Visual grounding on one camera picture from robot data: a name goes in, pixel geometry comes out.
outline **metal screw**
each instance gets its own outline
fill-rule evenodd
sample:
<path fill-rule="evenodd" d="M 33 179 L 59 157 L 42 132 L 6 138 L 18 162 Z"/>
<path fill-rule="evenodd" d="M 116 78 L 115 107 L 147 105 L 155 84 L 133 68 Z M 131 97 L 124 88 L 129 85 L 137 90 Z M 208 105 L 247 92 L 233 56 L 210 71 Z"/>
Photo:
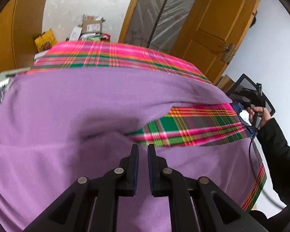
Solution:
<path fill-rule="evenodd" d="M 114 172 L 115 172 L 116 174 L 121 174 L 121 173 L 124 172 L 124 169 L 121 168 L 121 167 L 118 167 L 118 168 L 115 168 Z"/>
<path fill-rule="evenodd" d="M 80 178 L 77 180 L 77 182 L 78 182 L 79 184 L 84 184 L 84 183 L 87 182 L 87 178 L 86 178 L 86 177 L 80 177 Z"/>
<path fill-rule="evenodd" d="M 162 170 L 165 174 L 170 174 L 170 173 L 172 173 L 173 171 L 172 171 L 172 169 L 170 169 L 170 168 L 168 168 L 168 167 L 166 167 L 166 168 L 163 168 L 163 170 Z"/>
<path fill-rule="evenodd" d="M 201 183 L 201 184 L 208 184 L 209 183 L 209 179 L 207 178 L 207 177 L 201 177 L 200 179 L 199 179 L 199 182 Z"/>

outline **purple towel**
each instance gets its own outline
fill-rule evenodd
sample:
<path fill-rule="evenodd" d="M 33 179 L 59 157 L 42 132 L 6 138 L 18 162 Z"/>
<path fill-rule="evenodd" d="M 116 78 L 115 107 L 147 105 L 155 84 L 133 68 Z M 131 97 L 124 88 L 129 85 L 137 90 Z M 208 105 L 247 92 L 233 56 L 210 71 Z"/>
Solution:
<path fill-rule="evenodd" d="M 123 133 L 173 106 L 229 102 L 213 85 L 139 69 L 65 69 L 16 77 L 0 108 L 0 223 L 7 232 L 22 231 L 78 177 L 100 177 L 117 167 L 132 146 Z M 254 185 L 249 141 L 157 151 L 185 176 L 208 176 L 241 205 Z M 150 195 L 144 147 L 137 195 L 120 198 L 118 231 L 170 231 L 166 199 Z"/>

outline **person's hand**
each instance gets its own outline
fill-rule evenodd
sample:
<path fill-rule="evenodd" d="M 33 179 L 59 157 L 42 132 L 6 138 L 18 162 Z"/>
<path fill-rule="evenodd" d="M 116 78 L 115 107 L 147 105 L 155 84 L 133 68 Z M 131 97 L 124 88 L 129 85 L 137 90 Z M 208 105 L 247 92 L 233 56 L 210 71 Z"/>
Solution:
<path fill-rule="evenodd" d="M 266 122 L 268 122 L 272 118 L 270 113 L 268 112 L 268 109 L 266 109 L 265 107 L 255 106 L 252 109 L 247 108 L 247 111 L 249 113 L 250 122 L 252 122 L 252 118 L 255 114 L 261 113 L 262 116 L 261 116 L 260 128 L 263 127 L 266 124 Z"/>

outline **plaid cloth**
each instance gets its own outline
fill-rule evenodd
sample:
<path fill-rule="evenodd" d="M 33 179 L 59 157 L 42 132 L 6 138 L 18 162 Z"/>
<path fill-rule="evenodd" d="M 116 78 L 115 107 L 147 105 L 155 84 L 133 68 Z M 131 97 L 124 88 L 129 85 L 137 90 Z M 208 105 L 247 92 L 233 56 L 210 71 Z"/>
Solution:
<path fill-rule="evenodd" d="M 107 42 L 59 43 L 40 58 L 28 73 L 73 67 L 130 67 L 163 71 L 210 83 L 191 63 L 143 47 Z M 249 137 L 230 104 L 174 107 L 142 129 L 126 134 L 141 145 L 160 146 L 221 145 Z M 256 183 L 247 197 L 245 210 L 250 210 L 266 181 L 263 164 Z"/>
<path fill-rule="evenodd" d="M 179 58 L 144 47 L 108 42 L 59 43 L 40 58 L 32 69 L 104 66 L 164 71 L 211 83 L 194 65 Z"/>
<path fill-rule="evenodd" d="M 212 146 L 249 137 L 230 104 L 173 107 L 162 118 L 127 134 L 141 145 Z"/>

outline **wooden door frame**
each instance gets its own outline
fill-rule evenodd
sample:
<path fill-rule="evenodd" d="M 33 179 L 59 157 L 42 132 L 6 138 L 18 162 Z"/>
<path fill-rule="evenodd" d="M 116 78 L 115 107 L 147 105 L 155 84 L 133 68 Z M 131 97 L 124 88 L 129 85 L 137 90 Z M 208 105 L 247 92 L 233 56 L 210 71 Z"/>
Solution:
<path fill-rule="evenodd" d="M 125 42 L 125 38 L 128 32 L 128 28 L 130 26 L 130 22 L 136 7 L 138 0 L 130 0 L 130 4 L 128 6 L 125 18 L 124 18 L 124 22 L 122 23 L 122 27 L 121 27 L 121 31 L 120 31 L 120 35 L 119 35 L 119 39 L 118 42 L 119 43 L 124 43 Z"/>

